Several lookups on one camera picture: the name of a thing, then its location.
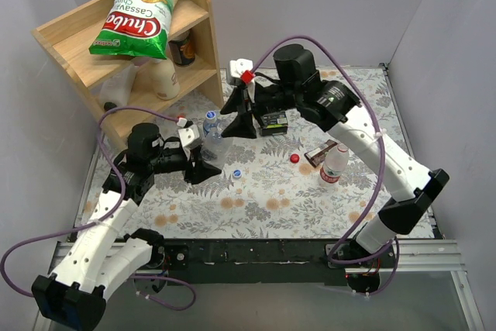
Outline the clear plastic bottle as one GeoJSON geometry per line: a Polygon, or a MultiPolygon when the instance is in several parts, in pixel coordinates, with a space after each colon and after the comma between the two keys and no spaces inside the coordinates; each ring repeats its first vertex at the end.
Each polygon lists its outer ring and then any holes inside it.
{"type": "Polygon", "coordinates": [[[201,157],[204,162],[218,169],[223,169],[233,138],[222,136],[222,130],[212,127],[201,146],[201,157]]]}

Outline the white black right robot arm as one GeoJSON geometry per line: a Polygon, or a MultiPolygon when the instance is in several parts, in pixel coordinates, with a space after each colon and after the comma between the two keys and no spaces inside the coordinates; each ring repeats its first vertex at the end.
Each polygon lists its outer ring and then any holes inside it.
{"type": "Polygon", "coordinates": [[[369,105],[351,84],[323,80],[313,54],[302,45],[280,47],[273,59],[278,78],[268,86],[256,82],[251,60],[229,62],[227,81],[233,91],[221,113],[236,117],[222,135],[255,139],[253,120],[297,109],[303,119],[350,148],[391,195],[351,244],[352,261],[368,267],[389,241],[413,230],[450,177],[443,169],[430,170],[404,152],[372,119],[369,105]]]}

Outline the blue label water bottle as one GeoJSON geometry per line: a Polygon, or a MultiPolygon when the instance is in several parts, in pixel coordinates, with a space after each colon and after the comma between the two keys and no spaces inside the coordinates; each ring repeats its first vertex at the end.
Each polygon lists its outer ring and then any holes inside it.
{"type": "Polygon", "coordinates": [[[210,133],[219,132],[219,116],[216,111],[206,112],[202,128],[205,138],[207,138],[210,133]]]}

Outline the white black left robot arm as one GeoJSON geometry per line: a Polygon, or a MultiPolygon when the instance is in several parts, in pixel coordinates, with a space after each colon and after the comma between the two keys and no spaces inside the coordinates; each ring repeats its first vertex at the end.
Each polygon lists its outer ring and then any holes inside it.
{"type": "Polygon", "coordinates": [[[177,133],[164,139],[153,123],[133,127],[127,149],[111,160],[112,171],[88,221],[89,229],[79,234],[49,275],[33,282],[32,293],[42,316],[72,330],[93,330],[109,298],[136,271],[186,267],[189,249],[166,243],[151,229],[127,235],[124,246],[110,252],[156,175],[181,171],[187,183],[198,184],[219,173],[201,158],[202,132],[196,125],[181,118],[177,133]]]}

